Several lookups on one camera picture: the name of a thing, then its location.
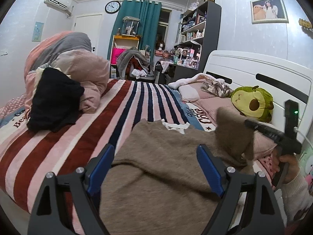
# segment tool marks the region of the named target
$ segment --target wall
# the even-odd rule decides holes
[[[251,23],[251,0],[215,0],[222,7],[219,50],[262,53],[313,69],[313,35],[303,32],[299,18],[307,20],[296,0],[284,0],[289,23]]]
[[[24,64],[29,52],[39,43],[32,42],[34,23],[44,23],[42,40],[71,30],[73,17],[48,7],[44,0],[16,0],[0,25],[0,107],[25,92]]]
[[[99,43],[98,43],[98,56],[102,56],[104,58],[107,57],[109,41],[113,29],[113,25],[115,23],[115,19],[118,13],[108,14],[105,12],[104,8],[108,2],[112,0],[92,0],[81,2],[77,5],[77,8],[74,10],[75,15],[88,14],[88,13],[104,13],[104,20],[100,30]],[[166,49],[171,49],[174,47],[175,38],[177,33],[177,27],[179,23],[181,11],[172,10],[169,29],[166,39]]]

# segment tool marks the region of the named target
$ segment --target air conditioner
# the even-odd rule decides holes
[[[69,10],[72,0],[44,0],[45,3],[58,7],[61,10]]]

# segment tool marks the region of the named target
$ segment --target framed photo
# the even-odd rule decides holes
[[[250,3],[253,24],[289,23],[283,0],[253,0]]]

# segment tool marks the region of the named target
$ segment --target window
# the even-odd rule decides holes
[[[160,42],[160,41],[164,41],[164,43],[166,42],[168,24],[170,22],[171,12],[172,11],[167,10],[167,9],[161,9],[160,17],[159,17],[159,25],[157,28],[157,36],[156,36],[157,42]]]

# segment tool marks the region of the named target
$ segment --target human hand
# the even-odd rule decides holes
[[[277,156],[277,150],[274,148],[273,150],[273,171],[274,173],[279,172],[279,162],[282,163],[289,163],[288,172],[286,174],[286,177],[284,179],[283,183],[289,183],[291,182],[299,173],[300,168],[298,165],[297,158],[294,155],[282,155],[280,157]]]

